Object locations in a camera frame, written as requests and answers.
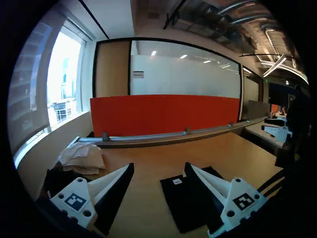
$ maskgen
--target orange panel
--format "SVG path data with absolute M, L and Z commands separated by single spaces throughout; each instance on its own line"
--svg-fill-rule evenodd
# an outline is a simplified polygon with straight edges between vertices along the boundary
M 278 112 L 278 111 L 279 111 L 279 106 L 278 106 L 278 105 L 275 105 L 275 104 L 272 104 L 272 105 L 271 105 L 271 110 L 272 110 L 273 112 Z
M 96 137 L 161 134 L 237 122 L 239 99 L 194 95 L 133 95 L 90 99 Z

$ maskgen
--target window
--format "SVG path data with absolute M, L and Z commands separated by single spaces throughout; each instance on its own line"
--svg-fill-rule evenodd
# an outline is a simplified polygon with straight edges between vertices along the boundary
M 246 67 L 243 67 L 243 107 L 241 120 L 249 119 L 249 101 L 263 101 L 263 79 Z
M 80 83 L 81 58 L 86 42 L 63 26 L 53 47 L 47 79 L 50 126 L 73 118 L 81 111 L 76 86 Z
M 15 64 L 8 96 L 13 155 L 82 111 L 81 72 L 89 73 L 92 40 L 61 10 L 51 9 L 33 29 Z

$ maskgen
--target wooden desk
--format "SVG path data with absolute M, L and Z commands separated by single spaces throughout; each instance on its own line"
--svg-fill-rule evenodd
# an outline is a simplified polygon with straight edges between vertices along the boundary
M 255 188 L 281 170 L 274 166 L 275 156 L 233 133 L 181 144 L 103 152 L 107 169 L 98 177 L 130 162 L 135 168 L 110 238 L 208 237 L 207 226 L 179 233 L 162 192 L 160 180 L 182 174 L 185 162 L 199 168 L 211 165 L 224 179 L 242 177 Z
M 282 148 L 284 143 L 276 140 L 274 137 L 271 137 L 269 133 L 262 130 L 261 129 L 262 125 L 269 126 L 269 127 L 279 127 L 276 125 L 260 122 L 260 123 L 254 124 L 252 126 L 246 127 L 245 130 L 260 137 L 260 138 L 262 138 L 263 140 L 269 142 L 270 144 L 272 144 L 276 148 Z

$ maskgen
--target glass wall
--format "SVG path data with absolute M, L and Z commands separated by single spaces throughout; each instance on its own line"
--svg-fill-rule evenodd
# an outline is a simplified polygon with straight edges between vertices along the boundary
M 88 40 L 58 9 L 50 10 L 33 29 L 9 88 L 7 119 L 13 154 L 81 111 L 77 91 Z
M 263 101 L 263 79 L 248 68 L 243 67 L 243 80 L 243 107 L 241 120 L 247 120 L 249 101 Z
M 240 98 L 239 64 L 186 45 L 133 41 L 130 94 Z

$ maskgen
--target crumpled cloth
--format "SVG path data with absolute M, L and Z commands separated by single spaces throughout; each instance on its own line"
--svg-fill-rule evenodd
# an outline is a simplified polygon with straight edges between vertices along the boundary
M 99 174 L 99 168 L 105 169 L 102 152 L 91 143 L 76 142 L 65 148 L 58 157 L 64 171 L 73 170 L 80 174 Z

